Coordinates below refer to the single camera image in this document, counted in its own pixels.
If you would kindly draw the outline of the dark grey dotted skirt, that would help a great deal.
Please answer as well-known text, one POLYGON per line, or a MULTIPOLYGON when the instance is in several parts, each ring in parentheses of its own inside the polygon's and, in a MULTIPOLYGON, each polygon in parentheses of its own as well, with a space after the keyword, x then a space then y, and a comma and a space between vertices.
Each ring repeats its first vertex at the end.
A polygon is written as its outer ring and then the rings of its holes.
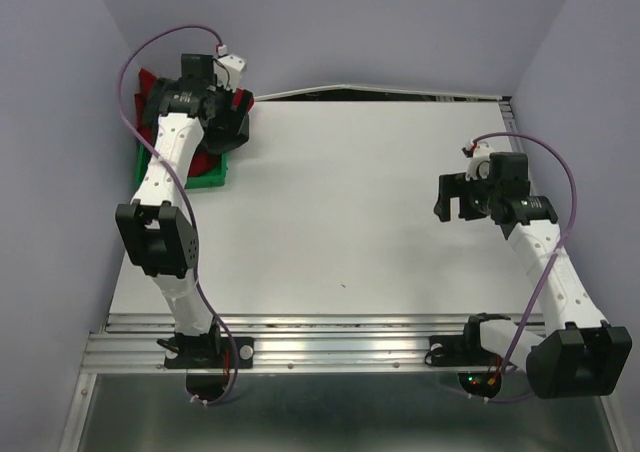
POLYGON ((139 116, 140 126, 149 129, 157 126, 157 117, 162 98, 165 92, 171 89, 173 85, 173 79, 161 77, 143 90, 143 107, 139 116))

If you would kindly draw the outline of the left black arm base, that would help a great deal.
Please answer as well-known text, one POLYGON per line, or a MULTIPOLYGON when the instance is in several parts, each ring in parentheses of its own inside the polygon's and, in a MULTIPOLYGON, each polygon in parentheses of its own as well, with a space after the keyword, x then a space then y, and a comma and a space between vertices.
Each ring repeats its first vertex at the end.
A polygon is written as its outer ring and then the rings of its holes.
POLYGON ((231 341, 227 336, 216 344, 211 337, 182 337, 177 334, 167 339, 157 339, 164 350, 164 367, 169 370, 187 369, 231 369, 240 370, 253 367, 255 340, 253 337, 235 337, 238 361, 232 355, 231 341))

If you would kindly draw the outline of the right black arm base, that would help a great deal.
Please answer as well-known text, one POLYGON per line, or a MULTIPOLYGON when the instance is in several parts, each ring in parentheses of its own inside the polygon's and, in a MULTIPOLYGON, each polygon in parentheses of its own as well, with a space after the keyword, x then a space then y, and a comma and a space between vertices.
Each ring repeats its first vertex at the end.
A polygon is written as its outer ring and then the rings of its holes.
POLYGON ((462 334, 431 335, 424 362, 433 367, 489 367, 497 364, 497 358, 462 334))

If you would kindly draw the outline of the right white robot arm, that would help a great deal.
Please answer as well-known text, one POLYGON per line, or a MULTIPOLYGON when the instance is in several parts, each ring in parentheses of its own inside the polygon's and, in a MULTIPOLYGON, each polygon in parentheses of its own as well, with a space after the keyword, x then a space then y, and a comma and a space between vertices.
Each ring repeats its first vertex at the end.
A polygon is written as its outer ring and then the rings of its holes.
POLYGON ((468 394, 485 400, 499 393, 508 366, 522 370, 541 399, 611 394, 632 338, 590 299, 561 243, 551 202, 531 192, 527 156, 474 152, 467 171, 439 178, 434 213, 440 221, 450 221, 453 200, 459 202, 459 218, 489 218, 500 227, 534 285, 545 332, 528 331, 525 319, 479 313, 469 317, 461 334, 431 337, 425 363, 488 367, 480 376, 460 377, 468 394))

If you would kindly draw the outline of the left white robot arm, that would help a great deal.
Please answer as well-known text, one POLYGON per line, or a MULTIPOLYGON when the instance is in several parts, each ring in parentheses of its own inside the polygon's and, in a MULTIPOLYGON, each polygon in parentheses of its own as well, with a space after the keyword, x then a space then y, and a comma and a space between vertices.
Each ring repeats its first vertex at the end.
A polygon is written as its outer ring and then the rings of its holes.
POLYGON ((209 333, 214 318, 197 290, 199 238, 186 182, 197 152, 220 156, 248 142, 246 67, 237 55, 185 54, 178 79, 152 83, 144 112, 153 151, 133 198, 115 214, 130 262, 160 289, 176 334, 192 337, 188 354, 202 366, 221 358, 223 343, 209 333))

